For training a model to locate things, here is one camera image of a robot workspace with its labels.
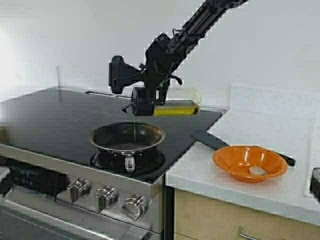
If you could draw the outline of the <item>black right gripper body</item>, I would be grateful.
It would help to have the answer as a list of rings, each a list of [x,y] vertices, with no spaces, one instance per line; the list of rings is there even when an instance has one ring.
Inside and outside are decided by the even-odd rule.
[[[185,59],[185,46],[181,43],[180,34],[172,38],[160,34],[145,52],[146,66],[142,73],[144,87],[153,96],[166,78],[173,77],[173,72]]]

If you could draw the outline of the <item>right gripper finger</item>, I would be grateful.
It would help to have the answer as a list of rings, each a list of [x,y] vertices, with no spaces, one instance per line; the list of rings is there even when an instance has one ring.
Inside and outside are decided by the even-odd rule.
[[[166,78],[157,88],[158,97],[156,99],[156,105],[164,105],[166,103],[167,93],[170,86],[169,78]]]

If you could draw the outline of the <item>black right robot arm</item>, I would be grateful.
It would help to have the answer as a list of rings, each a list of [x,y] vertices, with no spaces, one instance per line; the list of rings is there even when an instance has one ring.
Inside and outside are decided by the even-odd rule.
[[[237,8],[245,2],[206,0],[181,29],[172,30],[172,38],[165,33],[160,34],[145,52],[146,68],[142,74],[144,89],[138,91],[142,96],[137,99],[153,105],[156,103],[157,90],[161,89],[166,93],[171,78],[182,85],[182,80],[174,76],[173,72],[227,10]]]

